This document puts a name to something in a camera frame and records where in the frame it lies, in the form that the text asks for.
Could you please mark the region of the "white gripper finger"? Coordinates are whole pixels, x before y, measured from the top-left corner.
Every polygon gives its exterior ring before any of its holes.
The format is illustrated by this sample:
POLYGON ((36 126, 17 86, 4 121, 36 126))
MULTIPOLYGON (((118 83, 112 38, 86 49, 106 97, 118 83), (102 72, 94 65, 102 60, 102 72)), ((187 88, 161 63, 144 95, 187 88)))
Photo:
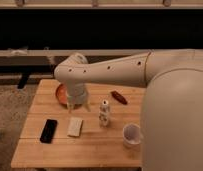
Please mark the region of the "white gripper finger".
POLYGON ((75 107, 74 104, 67 103, 67 108, 69 112, 71 112, 74 109, 74 107, 75 107))
POLYGON ((90 109, 90 106, 89 106, 89 104, 88 104, 88 102, 85 102, 84 104, 83 104, 83 106, 84 106, 84 108, 88 111, 88 112, 90 112, 91 111, 91 109, 90 109))

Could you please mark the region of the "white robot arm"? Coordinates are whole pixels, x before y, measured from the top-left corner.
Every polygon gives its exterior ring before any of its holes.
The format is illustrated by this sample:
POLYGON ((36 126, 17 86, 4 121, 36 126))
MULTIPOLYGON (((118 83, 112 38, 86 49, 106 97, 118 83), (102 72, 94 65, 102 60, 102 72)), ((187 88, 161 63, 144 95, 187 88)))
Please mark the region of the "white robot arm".
POLYGON ((142 171, 203 171, 203 51, 150 51, 98 63, 75 53, 54 70, 71 107, 88 83, 141 87, 142 171))

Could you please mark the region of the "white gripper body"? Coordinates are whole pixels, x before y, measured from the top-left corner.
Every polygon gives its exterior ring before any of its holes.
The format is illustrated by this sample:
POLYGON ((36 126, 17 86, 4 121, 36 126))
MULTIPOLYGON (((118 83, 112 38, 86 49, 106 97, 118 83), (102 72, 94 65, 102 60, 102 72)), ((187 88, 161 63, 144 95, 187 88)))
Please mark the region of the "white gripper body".
POLYGON ((83 104, 88 99, 87 88, 84 84, 67 85, 67 99, 70 104, 83 104))

